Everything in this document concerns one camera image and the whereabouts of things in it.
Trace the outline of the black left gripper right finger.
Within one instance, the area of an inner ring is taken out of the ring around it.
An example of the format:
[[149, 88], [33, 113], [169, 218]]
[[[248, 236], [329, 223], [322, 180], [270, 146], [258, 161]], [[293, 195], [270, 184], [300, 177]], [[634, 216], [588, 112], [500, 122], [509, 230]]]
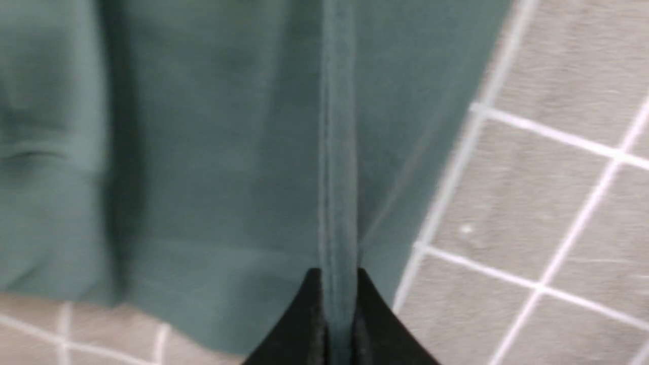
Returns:
[[399, 321], [364, 268], [357, 271], [354, 363], [439, 363]]

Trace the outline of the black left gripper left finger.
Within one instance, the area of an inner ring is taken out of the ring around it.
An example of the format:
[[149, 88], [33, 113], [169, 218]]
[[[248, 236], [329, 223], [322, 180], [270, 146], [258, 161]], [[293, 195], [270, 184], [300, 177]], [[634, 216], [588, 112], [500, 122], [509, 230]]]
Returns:
[[321, 270], [311, 268], [289, 307], [244, 364], [324, 364]]

